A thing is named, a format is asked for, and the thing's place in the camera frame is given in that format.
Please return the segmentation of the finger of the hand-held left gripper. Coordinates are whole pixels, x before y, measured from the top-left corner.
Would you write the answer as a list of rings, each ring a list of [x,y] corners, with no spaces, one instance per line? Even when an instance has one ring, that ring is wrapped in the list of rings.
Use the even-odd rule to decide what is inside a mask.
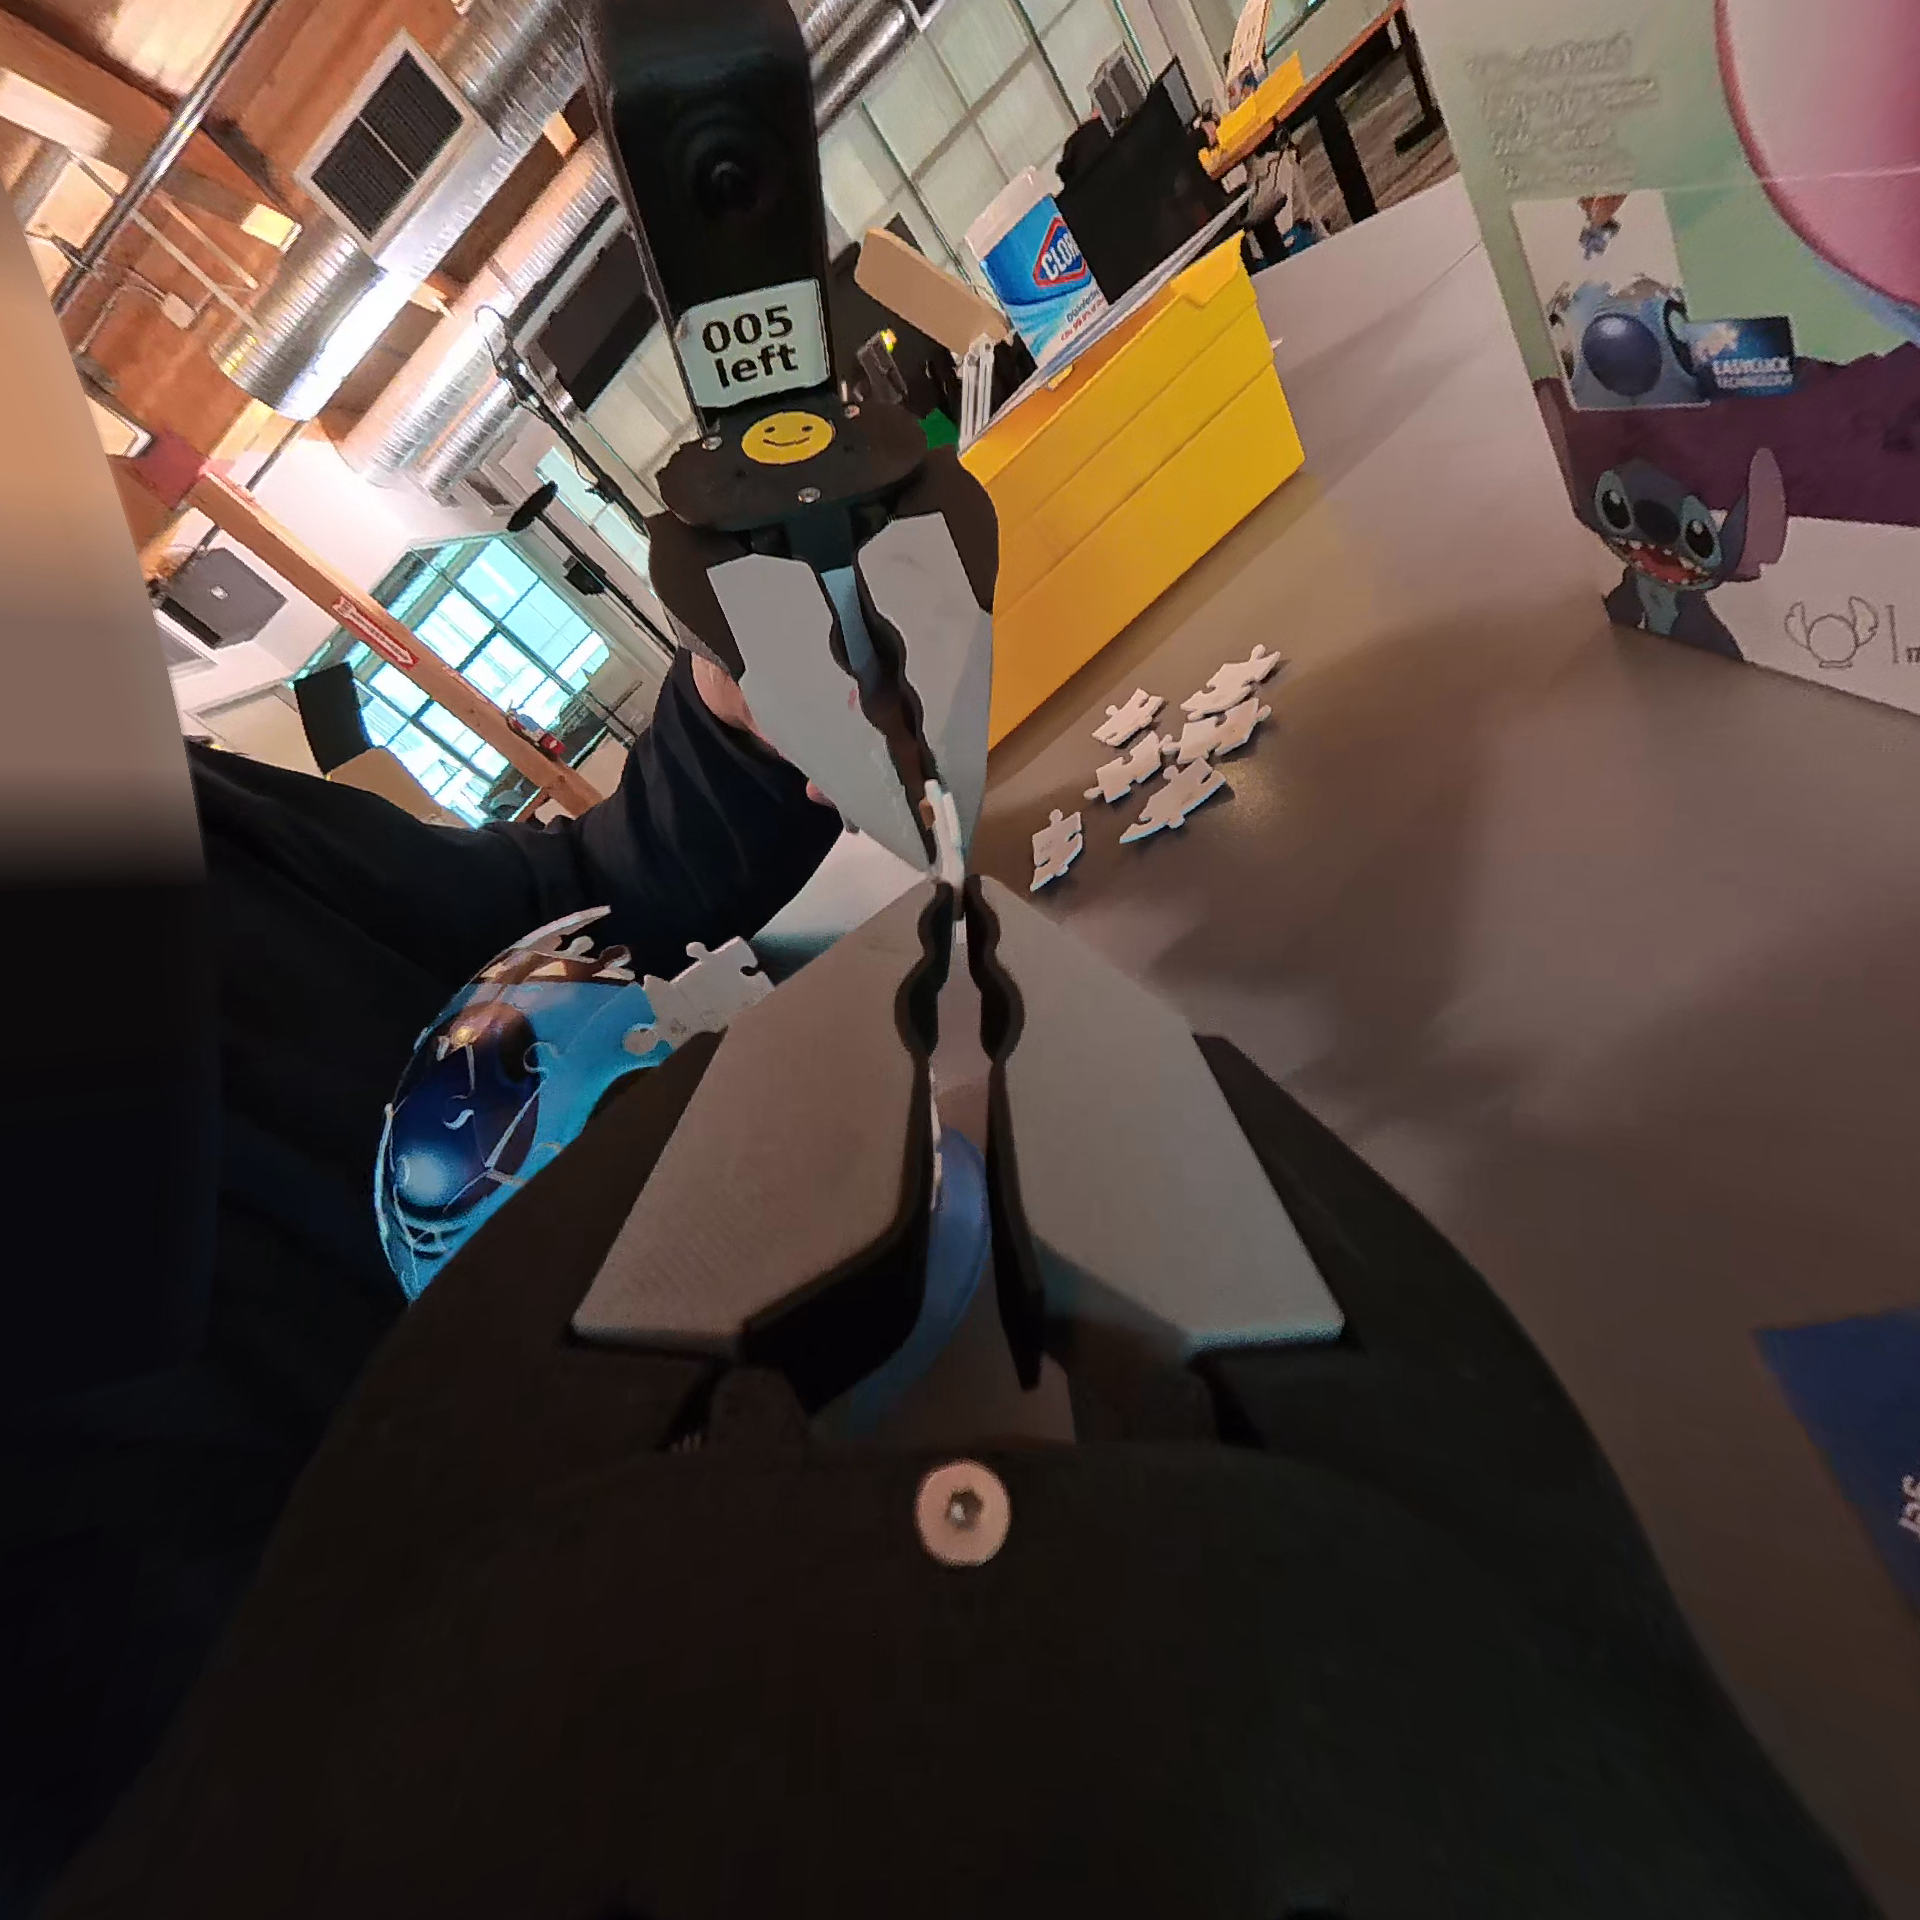
[[[900,692],[922,773],[912,800],[935,782],[952,805],[949,842],[969,865],[989,758],[994,612],[980,604],[961,549],[944,517],[905,517],[858,552],[858,591],[884,661],[881,682]]]
[[[838,612],[822,579],[798,558],[743,554],[710,566],[707,585],[739,658],[741,698],[770,747],[846,826],[932,870],[893,753],[833,654]]]

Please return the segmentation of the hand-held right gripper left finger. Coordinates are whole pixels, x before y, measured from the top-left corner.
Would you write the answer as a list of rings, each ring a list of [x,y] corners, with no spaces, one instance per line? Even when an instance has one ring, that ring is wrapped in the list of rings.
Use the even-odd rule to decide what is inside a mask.
[[[925,1293],[952,888],[919,881],[735,1014],[574,1310],[581,1344],[774,1372],[808,1412]]]

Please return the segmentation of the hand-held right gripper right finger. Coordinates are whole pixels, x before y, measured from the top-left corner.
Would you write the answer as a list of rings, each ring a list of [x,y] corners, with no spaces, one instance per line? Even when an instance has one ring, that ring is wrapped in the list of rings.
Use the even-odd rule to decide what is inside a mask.
[[[998,881],[968,882],[1002,1329],[1132,1382],[1319,1346],[1345,1316],[1186,1019]]]

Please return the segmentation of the white puzzle pieces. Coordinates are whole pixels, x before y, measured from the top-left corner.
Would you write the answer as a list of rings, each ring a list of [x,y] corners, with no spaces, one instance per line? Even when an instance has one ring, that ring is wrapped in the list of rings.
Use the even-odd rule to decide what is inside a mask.
[[[1229,794],[1227,765],[1245,756],[1273,715],[1273,691],[1291,663],[1254,644],[1226,661],[1179,703],[1146,688],[1103,711],[1091,740],[1101,761],[1080,810],[1054,807],[1030,834],[1027,893],[1062,885],[1084,858],[1089,829],[1115,829],[1119,848],[1172,837],[1214,800]]]

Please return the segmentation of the blue plastic ball stand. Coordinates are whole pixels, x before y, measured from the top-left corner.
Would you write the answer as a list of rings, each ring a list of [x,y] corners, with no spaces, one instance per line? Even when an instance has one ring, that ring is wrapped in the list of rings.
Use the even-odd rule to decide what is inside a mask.
[[[904,1344],[819,1416],[832,1437],[863,1437],[893,1416],[961,1331],[992,1257],[988,1171],[982,1151],[944,1129],[923,1249],[923,1298]]]

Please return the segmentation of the colourful cardboard puzzle box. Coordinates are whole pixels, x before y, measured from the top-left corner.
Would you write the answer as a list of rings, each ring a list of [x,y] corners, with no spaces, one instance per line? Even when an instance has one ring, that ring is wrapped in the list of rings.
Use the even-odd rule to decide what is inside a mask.
[[[1918,6],[1408,20],[1621,629],[1918,711]]]

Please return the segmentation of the black monitor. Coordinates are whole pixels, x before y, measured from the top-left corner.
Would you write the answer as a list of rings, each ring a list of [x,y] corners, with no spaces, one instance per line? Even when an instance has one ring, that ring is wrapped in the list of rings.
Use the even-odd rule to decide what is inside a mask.
[[[592,408],[660,331],[641,251],[630,228],[606,237],[590,269],[534,337],[530,364],[575,410]]]

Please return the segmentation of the tan board white stand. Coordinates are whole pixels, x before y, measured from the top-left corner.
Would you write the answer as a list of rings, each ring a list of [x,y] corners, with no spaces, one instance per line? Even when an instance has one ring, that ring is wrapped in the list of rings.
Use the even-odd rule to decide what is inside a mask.
[[[1013,341],[1006,314],[889,228],[863,232],[853,281],[900,323],[948,353],[960,384],[957,447],[972,447],[994,419],[996,350]]]

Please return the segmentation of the white blue wipes canister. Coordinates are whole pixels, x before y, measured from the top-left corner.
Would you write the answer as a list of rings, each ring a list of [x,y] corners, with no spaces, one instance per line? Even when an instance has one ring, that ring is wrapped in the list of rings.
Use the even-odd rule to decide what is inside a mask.
[[[999,189],[968,227],[966,246],[1040,370],[1065,359],[1107,314],[1049,175],[1040,168],[1025,166]]]

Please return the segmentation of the blue white booklet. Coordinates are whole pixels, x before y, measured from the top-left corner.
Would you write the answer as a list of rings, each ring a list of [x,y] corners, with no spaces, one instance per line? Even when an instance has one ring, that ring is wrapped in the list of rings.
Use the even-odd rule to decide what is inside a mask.
[[[1252,193],[1243,189],[1226,208],[1195,234],[1188,237],[1157,267],[1154,267],[1126,297],[1110,306],[1086,335],[1042,364],[1020,388],[1018,398],[1060,382],[1093,346],[1114,339],[1126,325],[1146,314],[1147,306],[1168,290],[1189,267],[1208,259],[1243,228],[1243,214]]]

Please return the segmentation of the black square flag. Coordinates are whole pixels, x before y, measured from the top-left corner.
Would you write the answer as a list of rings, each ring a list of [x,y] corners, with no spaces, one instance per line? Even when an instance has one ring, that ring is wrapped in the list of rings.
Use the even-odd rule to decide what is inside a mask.
[[[359,680],[347,663],[308,670],[290,682],[300,730],[321,779],[372,753]]]

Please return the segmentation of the black loudspeaker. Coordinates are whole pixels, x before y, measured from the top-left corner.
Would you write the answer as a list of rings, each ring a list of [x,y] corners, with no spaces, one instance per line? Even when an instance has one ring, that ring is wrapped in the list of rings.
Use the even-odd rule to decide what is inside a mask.
[[[251,644],[285,608],[285,594],[238,549],[208,547],[155,585],[155,610],[208,651]]]

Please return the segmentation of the background desk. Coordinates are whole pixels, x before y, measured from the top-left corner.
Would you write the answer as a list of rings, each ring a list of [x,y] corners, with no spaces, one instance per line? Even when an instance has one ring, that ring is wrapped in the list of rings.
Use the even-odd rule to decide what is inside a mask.
[[[1455,168],[1400,2],[1243,5],[1202,166],[1243,197],[1252,272],[1355,228]]]

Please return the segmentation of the silver ventilation duct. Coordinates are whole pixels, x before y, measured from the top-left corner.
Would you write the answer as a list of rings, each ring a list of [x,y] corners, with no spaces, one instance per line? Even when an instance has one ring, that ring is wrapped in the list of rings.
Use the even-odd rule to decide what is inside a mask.
[[[584,81],[581,5],[468,5],[396,35],[296,168],[312,221],[206,353],[285,420],[324,413]]]
[[[347,436],[347,464],[378,487],[404,485],[449,504],[512,433],[518,364],[536,335],[587,274],[624,216],[612,198],[566,205],[549,225],[524,221],[380,400]]]

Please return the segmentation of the slanted wooden post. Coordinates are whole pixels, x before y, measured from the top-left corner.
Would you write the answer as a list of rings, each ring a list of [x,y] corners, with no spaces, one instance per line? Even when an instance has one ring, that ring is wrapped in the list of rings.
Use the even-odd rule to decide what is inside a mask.
[[[602,800],[575,769],[518,732],[508,713],[472,687],[419,635],[263,513],[251,493],[203,464],[184,493],[184,504],[206,517],[213,529],[269,573],[284,579],[302,598],[344,627],[350,636],[368,644],[424,698],[456,716],[461,726],[501,755],[518,774],[531,780],[534,788],[568,817],[575,819]]]

